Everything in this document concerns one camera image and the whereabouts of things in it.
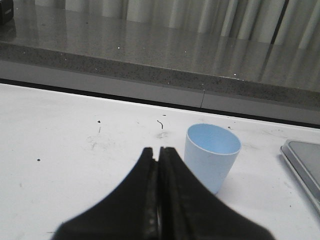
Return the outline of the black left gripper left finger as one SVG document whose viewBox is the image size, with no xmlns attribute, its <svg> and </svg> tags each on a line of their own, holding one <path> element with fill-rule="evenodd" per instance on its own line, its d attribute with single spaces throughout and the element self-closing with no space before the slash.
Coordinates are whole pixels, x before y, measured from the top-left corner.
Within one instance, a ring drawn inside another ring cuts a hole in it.
<svg viewBox="0 0 320 240">
<path fill-rule="evenodd" d="M 64 222 L 54 240 L 157 240 L 158 163 L 143 149 L 125 179 L 102 201 Z"/>
</svg>

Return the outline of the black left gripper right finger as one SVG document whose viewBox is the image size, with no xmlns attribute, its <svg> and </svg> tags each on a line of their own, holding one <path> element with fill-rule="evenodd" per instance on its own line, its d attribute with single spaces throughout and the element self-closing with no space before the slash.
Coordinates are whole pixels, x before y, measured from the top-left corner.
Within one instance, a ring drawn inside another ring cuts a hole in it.
<svg viewBox="0 0 320 240">
<path fill-rule="evenodd" d="M 158 192 L 163 240 L 274 239 L 207 190 L 173 147 L 160 149 Z"/>
</svg>

